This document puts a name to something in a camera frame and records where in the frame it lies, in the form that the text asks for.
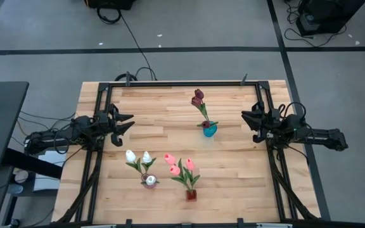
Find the blue round glass vase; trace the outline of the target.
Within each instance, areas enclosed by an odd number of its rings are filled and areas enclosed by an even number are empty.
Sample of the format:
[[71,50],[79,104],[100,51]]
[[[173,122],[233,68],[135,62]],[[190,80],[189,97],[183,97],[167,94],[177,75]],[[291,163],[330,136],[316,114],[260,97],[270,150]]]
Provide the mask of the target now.
[[217,132],[218,122],[209,122],[208,127],[203,128],[203,134],[206,137],[212,137]]

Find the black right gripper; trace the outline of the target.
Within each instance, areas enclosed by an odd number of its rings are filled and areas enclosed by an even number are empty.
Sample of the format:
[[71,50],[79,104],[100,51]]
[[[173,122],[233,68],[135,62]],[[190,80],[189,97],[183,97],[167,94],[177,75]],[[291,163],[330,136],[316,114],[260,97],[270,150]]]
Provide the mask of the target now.
[[266,113],[264,102],[258,101],[252,106],[252,111],[242,111],[241,114],[250,129],[257,132],[257,135],[253,136],[255,143],[261,143],[266,139],[274,137],[274,133],[279,127],[279,113],[277,109],[272,109]]

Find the white flat box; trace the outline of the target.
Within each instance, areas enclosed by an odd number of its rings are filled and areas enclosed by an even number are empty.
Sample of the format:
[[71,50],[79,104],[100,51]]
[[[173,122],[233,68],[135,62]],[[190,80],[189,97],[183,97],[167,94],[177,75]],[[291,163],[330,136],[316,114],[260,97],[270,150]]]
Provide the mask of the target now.
[[[55,151],[46,151],[43,155],[39,155],[38,159],[62,167],[66,160],[66,154],[59,154]],[[48,177],[45,175],[36,174],[33,192],[44,191],[44,190],[58,190],[59,186],[60,186],[59,179],[54,179],[52,177]]]

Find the white round cup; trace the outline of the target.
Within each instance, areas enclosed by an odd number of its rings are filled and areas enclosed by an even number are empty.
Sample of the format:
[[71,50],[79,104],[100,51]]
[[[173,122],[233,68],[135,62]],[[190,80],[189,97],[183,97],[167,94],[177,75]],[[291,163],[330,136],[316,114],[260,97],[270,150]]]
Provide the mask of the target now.
[[26,170],[19,170],[14,174],[14,181],[17,184],[23,184],[29,179],[29,173]]

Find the black slanted bar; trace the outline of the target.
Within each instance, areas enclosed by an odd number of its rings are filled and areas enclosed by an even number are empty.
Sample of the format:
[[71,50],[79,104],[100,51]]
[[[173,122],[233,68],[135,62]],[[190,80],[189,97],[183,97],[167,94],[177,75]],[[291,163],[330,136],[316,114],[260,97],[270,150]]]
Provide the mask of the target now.
[[2,165],[9,165],[15,168],[60,179],[63,168],[47,161],[40,160],[33,156],[26,155],[14,149],[6,149],[1,160]]

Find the pink artificial tulip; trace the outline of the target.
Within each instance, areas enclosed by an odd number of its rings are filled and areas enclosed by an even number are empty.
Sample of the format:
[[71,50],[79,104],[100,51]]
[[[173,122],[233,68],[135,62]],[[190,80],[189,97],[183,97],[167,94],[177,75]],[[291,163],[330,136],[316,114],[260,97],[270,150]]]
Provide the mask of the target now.
[[186,187],[186,189],[188,191],[191,191],[191,188],[189,187],[189,185],[187,183],[188,179],[185,178],[184,172],[179,167],[172,165],[170,167],[170,173],[174,175],[173,177],[171,177],[172,180],[181,183],[182,185],[184,185]]
[[184,180],[188,185],[188,190],[192,193],[195,189],[194,186],[198,182],[200,175],[194,175],[195,164],[191,158],[186,160],[186,166],[183,167],[184,170]]
[[176,161],[176,158],[170,154],[165,154],[164,159],[165,159],[166,163],[169,165],[169,171],[170,171],[170,167],[172,165],[175,165],[175,166],[179,167],[182,171],[184,171],[181,160]]

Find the black floor equipment case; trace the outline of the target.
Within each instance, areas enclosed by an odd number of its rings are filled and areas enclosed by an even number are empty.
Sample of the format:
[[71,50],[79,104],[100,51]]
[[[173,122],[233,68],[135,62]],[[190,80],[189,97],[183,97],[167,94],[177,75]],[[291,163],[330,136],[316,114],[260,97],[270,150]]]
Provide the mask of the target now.
[[302,36],[336,34],[365,0],[302,0],[296,26]]

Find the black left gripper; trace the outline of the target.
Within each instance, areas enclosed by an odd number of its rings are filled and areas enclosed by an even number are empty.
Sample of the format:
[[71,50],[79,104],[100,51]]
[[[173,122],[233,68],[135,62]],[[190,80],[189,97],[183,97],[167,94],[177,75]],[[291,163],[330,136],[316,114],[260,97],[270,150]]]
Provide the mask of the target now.
[[120,136],[124,135],[126,131],[135,124],[134,121],[123,124],[118,124],[117,121],[124,122],[133,117],[134,115],[119,114],[118,108],[114,104],[109,105],[109,110],[107,112],[99,111],[94,115],[98,130],[104,136],[111,133],[111,142],[117,147],[121,147],[123,145],[123,141]]

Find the black box on floor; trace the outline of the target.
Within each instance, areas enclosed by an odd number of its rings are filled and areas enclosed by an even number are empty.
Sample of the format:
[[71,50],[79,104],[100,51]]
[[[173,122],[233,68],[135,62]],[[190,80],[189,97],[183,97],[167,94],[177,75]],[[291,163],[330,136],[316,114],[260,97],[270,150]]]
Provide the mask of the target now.
[[137,0],[84,0],[89,8],[110,8],[117,10],[130,10]]

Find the black aluminium table frame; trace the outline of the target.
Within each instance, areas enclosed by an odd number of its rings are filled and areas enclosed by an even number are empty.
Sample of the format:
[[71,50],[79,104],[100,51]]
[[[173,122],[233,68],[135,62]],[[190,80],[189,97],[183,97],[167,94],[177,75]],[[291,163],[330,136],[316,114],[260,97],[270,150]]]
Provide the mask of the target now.
[[[218,122],[212,137],[198,124],[206,121],[191,104],[195,90],[205,97],[209,121]],[[79,192],[83,171],[92,172],[99,162],[99,181],[87,194],[78,219],[94,224],[127,224],[159,227],[167,224],[235,224],[239,221],[278,222],[298,219],[301,213],[285,191],[272,178],[270,163],[276,162],[291,180],[292,188],[309,211],[319,216],[308,161],[301,145],[293,145],[281,158],[269,152],[264,143],[252,140],[253,132],[241,118],[258,100],[266,106],[288,104],[290,97],[283,80],[248,81],[157,81],[84,82],[77,104],[78,115],[92,115],[109,104],[121,113],[134,115],[135,124],[125,133],[123,146],[110,139],[101,153],[70,150],[54,206],[58,220]],[[144,177],[126,164],[125,152],[138,158],[145,151],[154,164]],[[197,200],[186,201],[186,187],[172,180],[164,159],[191,158]]]

